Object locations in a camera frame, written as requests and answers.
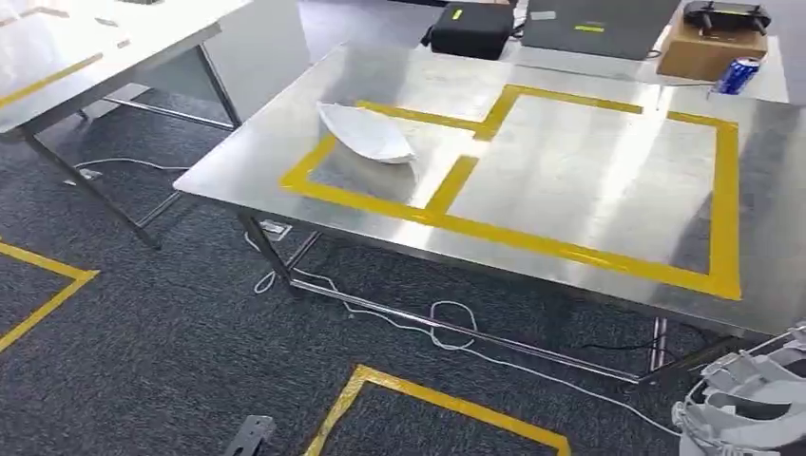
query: black cable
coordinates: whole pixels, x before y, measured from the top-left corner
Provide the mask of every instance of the black cable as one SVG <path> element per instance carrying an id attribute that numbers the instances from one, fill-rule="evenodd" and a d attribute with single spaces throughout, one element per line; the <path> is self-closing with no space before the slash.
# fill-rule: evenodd
<path id="1" fill-rule="evenodd" d="M 582 345 L 582 346 L 580 346 L 578 348 L 580 348 L 580 349 L 589 349 L 589 348 L 591 348 L 591 349 L 615 350 L 615 351 L 626 351 L 626 352 L 633 351 L 633 350 L 657 350 L 658 352 L 664 352 L 664 353 L 668 354 L 669 356 L 672 357 L 673 360 L 677 361 L 679 359 L 679 357 L 673 351 L 670 351 L 670 350 L 667 350 L 667 349 L 661 349 L 661 348 L 652 347 L 652 344 L 654 344 L 655 342 L 658 342 L 658 340 L 660 340 L 661 337 L 663 337 L 663 336 L 664 336 L 664 334 L 661 334 L 658 337 L 655 337 L 654 339 L 652 339 L 650 341 L 647 341 L 647 342 L 644 342 L 644 343 L 642 343 L 640 345 L 622 345 L 622 346 L 615 346 L 614 347 L 614 346 L 609 346 L 609 345 L 584 344 L 584 345 Z"/>

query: metal table top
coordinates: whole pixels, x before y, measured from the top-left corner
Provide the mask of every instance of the metal table top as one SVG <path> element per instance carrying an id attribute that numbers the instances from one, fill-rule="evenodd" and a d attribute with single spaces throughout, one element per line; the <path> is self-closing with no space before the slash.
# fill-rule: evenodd
<path id="1" fill-rule="evenodd" d="M 14 1 L 18 4 L 17 13 L 32 10 L 27 7 L 31 3 L 28 0 Z M 49 84 L 38 87 L 19 100 L 0 105 L 0 137 L 15 137 L 12 135 L 14 130 L 24 124 L 34 132 L 44 129 L 108 95 L 128 83 L 136 71 L 164 63 L 212 37 L 219 31 L 217 21 L 247 3 L 248 0 L 170 0 L 156 5 L 137 5 L 117 1 L 51 0 L 47 3 L 47 10 L 56 11 L 51 15 L 61 17 L 62 21 L 84 16 L 111 20 L 127 42 L 119 48 L 106 47 L 100 58 L 86 61 L 87 65 L 75 71 L 66 71 L 67 76 L 57 78 L 58 75 L 50 75 L 53 81 Z M 10 13 L 4 10 L 0 12 L 4 16 Z M 14 23 L 3 21 L 8 18 L 0 17 L 4 24 L 8 23 L 6 28 L 14 28 L 21 37 L 30 36 L 30 33 L 42 36 L 40 42 L 34 43 L 40 52 L 27 52 L 25 59 L 0 59 L 0 79 L 23 72 L 22 68 L 13 65 L 31 66 L 31 58 L 57 64 L 64 61 L 64 68 L 55 69 L 67 70 L 67 65 L 83 61 L 83 57 L 77 60 L 77 56 L 83 54 L 76 47 L 93 46 L 89 37 L 82 40 L 61 39 L 52 29 L 59 21 L 47 24 L 38 20 L 38 15 L 44 14 L 40 11 L 24 15 Z M 34 29 L 26 33 L 25 28 L 29 25 Z M 13 39 L 0 41 L 0 55 L 14 55 L 15 46 L 17 44 Z M 99 50 L 93 46 L 86 55 L 97 52 Z"/>
<path id="2" fill-rule="evenodd" d="M 417 160 L 358 157 L 322 125 L 318 101 L 393 116 Z M 699 88 L 341 47 L 175 187 L 409 255 L 773 334 L 806 315 L 800 114 Z"/>

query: blue can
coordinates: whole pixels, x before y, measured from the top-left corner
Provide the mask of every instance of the blue can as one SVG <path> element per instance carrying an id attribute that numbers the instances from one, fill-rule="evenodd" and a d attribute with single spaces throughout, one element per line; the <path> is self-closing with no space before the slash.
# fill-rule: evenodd
<path id="1" fill-rule="evenodd" d="M 761 62 L 752 57 L 739 57 L 722 73 L 722 77 L 714 84 L 714 91 L 737 95 L 756 76 Z"/>

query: laptop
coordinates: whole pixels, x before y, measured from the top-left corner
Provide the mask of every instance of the laptop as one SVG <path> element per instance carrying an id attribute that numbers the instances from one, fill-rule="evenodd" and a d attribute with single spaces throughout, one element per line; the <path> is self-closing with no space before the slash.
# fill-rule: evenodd
<path id="1" fill-rule="evenodd" d="M 529 0 L 521 43 L 643 60 L 680 0 Z"/>

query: yellow tape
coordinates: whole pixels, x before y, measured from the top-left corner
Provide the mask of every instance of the yellow tape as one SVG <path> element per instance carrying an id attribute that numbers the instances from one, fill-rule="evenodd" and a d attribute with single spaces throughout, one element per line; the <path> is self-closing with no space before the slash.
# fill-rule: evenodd
<path id="1" fill-rule="evenodd" d="M 386 106 L 384 104 L 377 104 L 373 102 L 359 101 L 355 104 L 359 107 L 364 107 L 372 111 L 387 115 L 389 117 L 396 117 L 398 119 L 406 119 L 407 121 L 422 122 L 424 124 L 436 124 L 449 126 L 451 128 L 461 128 L 463 130 L 476 131 L 483 127 L 482 123 L 475 121 L 467 121 L 464 119 L 457 119 L 455 117 L 440 116 L 439 114 L 431 114 L 428 112 L 412 111 L 410 109 L 403 109 L 402 107 Z"/>
<path id="2" fill-rule="evenodd" d="M 717 159 L 711 199 L 711 276 L 720 295 L 741 299 L 739 284 L 739 126 L 717 128 Z"/>
<path id="3" fill-rule="evenodd" d="M 53 84 L 56 81 L 58 81 L 60 79 L 63 79 L 63 78 L 66 78 L 67 76 L 75 73 L 76 71 L 78 71 L 80 69 L 83 69 L 83 68 L 88 67 L 89 65 L 91 65 L 91 64 L 93 64 L 95 62 L 98 62 L 102 58 L 104 58 L 103 53 L 95 54 L 95 55 L 93 55 L 93 56 L 91 56 L 89 58 L 86 58 L 85 60 L 82 60 L 81 62 L 79 62 L 77 64 L 68 66 L 67 68 L 65 68 L 65 69 L 63 69 L 61 71 L 53 73 L 53 74 L 51 74 L 50 76 L 47 76 L 47 78 L 45 78 L 45 79 L 43 79 L 41 81 L 33 83 L 33 84 L 31 84 L 31 85 L 29 85 L 27 87 L 21 88 L 21 89 L 15 91 L 15 92 L 11 92 L 11 94 L 7 95 L 5 98 L 0 98 L 0 107 L 3 107 L 5 105 L 9 105 L 9 104 L 11 104 L 13 102 L 16 102 L 17 100 L 25 98 L 28 95 L 30 95 L 31 93 L 33 93 L 33 92 L 35 92 L 37 90 L 40 90 L 41 88 L 43 88 L 43 87 L 45 87 L 45 86 L 47 86 L 49 84 Z"/>
<path id="4" fill-rule="evenodd" d="M 19 259 L 20 261 L 38 266 L 60 276 L 70 277 L 76 280 L 78 280 L 80 277 L 83 277 L 86 273 L 86 271 L 82 271 L 81 269 L 74 268 L 64 263 L 60 263 L 59 261 L 45 258 L 44 256 L 36 255 L 33 252 L 29 252 L 27 250 L 20 249 L 19 247 L 14 247 L 13 245 L 8 245 L 2 242 L 0 242 L 0 254 Z"/>
<path id="5" fill-rule="evenodd" d="M 363 366 L 359 365 L 355 372 L 353 372 L 353 376 L 350 377 L 350 380 L 347 381 L 347 385 L 345 385 L 341 394 L 338 395 L 328 415 L 325 417 L 325 421 L 323 421 L 322 426 L 319 427 L 317 435 L 314 437 L 314 440 L 311 441 L 311 444 L 308 446 L 308 449 L 305 450 L 303 456 L 317 456 L 322 451 L 322 448 L 325 446 L 325 440 L 327 440 L 328 435 L 330 435 L 333 426 L 336 425 L 336 422 L 341 419 L 344 412 L 353 404 L 353 401 L 358 396 L 358 392 L 361 391 L 361 387 L 364 386 L 364 382 L 367 380 L 360 371 L 362 368 Z"/>
<path id="6" fill-rule="evenodd" d="M 69 297 L 73 296 L 81 287 L 86 285 L 86 283 L 92 280 L 92 278 L 97 274 L 98 271 L 85 271 L 83 274 L 76 277 L 71 284 L 67 285 L 64 290 L 59 292 L 50 301 L 46 302 L 45 305 L 32 313 L 28 318 L 25 319 L 25 321 L 14 327 L 14 329 L 5 334 L 3 337 L 0 337 L 0 352 L 3 352 L 3 350 L 16 342 L 17 339 L 25 335 L 25 333 L 30 331 L 30 329 L 36 326 L 37 323 L 42 321 L 43 318 L 58 309 L 59 306 L 61 306 Z"/>
<path id="7" fill-rule="evenodd" d="M 603 109 L 612 109 L 614 111 L 629 112 L 632 114 L 643 113 L 643 108 L 636 104 L 615 102 L 612 100 L 604 100 L 601 98 L 586 97 L 583 95 L 574 95 L 573 93 L 555 92 L 553 90 L 545 90 L 537 87 L 528 87 L 525 85 L 507 84 L 501 91 L 501 96 L 492 106 L 487 118 L 482 122 L 482 128 L 476 130 L 474 138 L 479 141 L 492 141 L 498 130 L 504 123 L 504 119 L 515 106 L 518 97 L 521 95 L 545 98 L 547 100 L 555 100 L 558 102 L 573 103 L 575 105 L 600 107 Z"/>
<path id="8" fill-rule="evenodd" d="M 482 128 L 476 130 L 476 134 L 473 136 L 474 139 L 492 141 L 520 96 L 521 90 L 518 85 L 504 85 L 504 89 L 501 90 L 501 96 L 498 97 L 498 100 L 495 101 L 495 104 L 492 105 L 492 108 L 487 113 L 487 117 L 482 122 Z"/>
<path id="9" fill-rule="evenodd" d="M 564 92 L 543 90 L 523 85 L 505 85 L 482 122 L 456 119 L 431 113 L 422 113 L 399 107 L 370 102 L 358 105 L 393 117 L 452 126 L 475 132 L 479 141 L 491 141 L 521 95 L 550 100 L 595 106 L 633 114 L 642 114 L 643 108 L 635 104 L 602 100 Z M 671 111 L 667 118 L 673 121 L 712 126 L 717 130 L 717 158 L 712 201 L 710 274 L 688 271 L 668 264 L 611 254 L 587 247 L 539 237 L 488 223 L 446 215 L 476 165 L 476 160 L 461 158 L 443 180 L 426 209 L 411 207 L 368 195 L 353 193 L 337 187 L 309 182 L 308 174 L 327 157 L 336 143 L 332 136 L 323 139 L 296 166 L 280 179 L 280 185 L 306 197 L 374 212 L 383 216 L 404 219 L 442 228 L 455 233 L 500 242 L 512 247 L 578 261 L 619 273 L 647 278 L 669 285 L 683 287 L 729 299 L 740 299 L 739 283 L 739 159 L 738 126 L 720 119 Z"/>
<path id="10" fill-rule="evenodd" d="M 0 352 L 8 348 L 17 339 L 22 337 L 25 333 L 30 331 L 37 323 L 42 321 L 43 318 L 48 316 L 51 312 L 55 311 L 62 305 L 69 297 L 73 296 L 81 287 L 87 282 L 92 280 L 100 271 L 82 271 L 72 266 L 68 266 L 59 261 L 45 258 L 44 256 L 34 254 L 27 250 L 8 245 L 0 242 L 0 254 L 18 259 L 28 264 L 40 267 L 60 276 L 65 276 L 73 279 L 73 282 L 67 285 L 64 290 L 59 292 L 56 296 L 46 302 L 42 307 L 37 309 L 22 323 L 14 327 L 10 332 L 0 337 Z"/>
<path id="11" fill-rule="evenodd" d="M 456 160 L 453 168 L 448 172 L 448 176 L 442 180 L 439 188 L 436 189 L 431 200 L 426 204 L 426 210 L 434 213 L 445 214 L 451 207 L 453 200 L 459 195 L 459 191 L 465 186 L 470 173 L 476 167 L 478 159 L 463 155 Z"/>
<path id="12" fill-rule="evenodd" d="M 434 404 L 443 409 L 448 409 L 461 413 L 470 418 L 483 423 L 493 425 L 497 428 L 508 430 L 512 433 L 526 437 L 532 441 L 553 447 L 557 450 L 558 456 L 570 456 L 571 446 L 568 439 L 561 434 L 552 432 L 541 427 L 536 427 L 529 423 L 507 416 L 490 408 L 481 407 L 473 402 L 465 401 L 457 397 L 448 396 L 443 392 L 421 387 L 415 383 L 403 380 L 388 373 L 374 370 L 366 366 L 358 365 L 347 382 L 347 385 L 339 394 L 336 402 L 331 407 L 328 416 L 319 428 L 313 442 L 308 446 L 304 456 L 318 456 L 324 447 L 325 440 L 333 429 L 333 426 L 344 415 L 344 412 L 353 404 L 364 383 L 371 382 L 389 390 L 394 390 L 430 404 Z"/>
<path id="13" fill-rule="evenodd" d="M 595 31 L 597 33 L 602 33 L 603 31 L 605 31 L 605 28 L 592 27 L 592 26 L 577 26 L 574 29 L 579 31 Z"/>

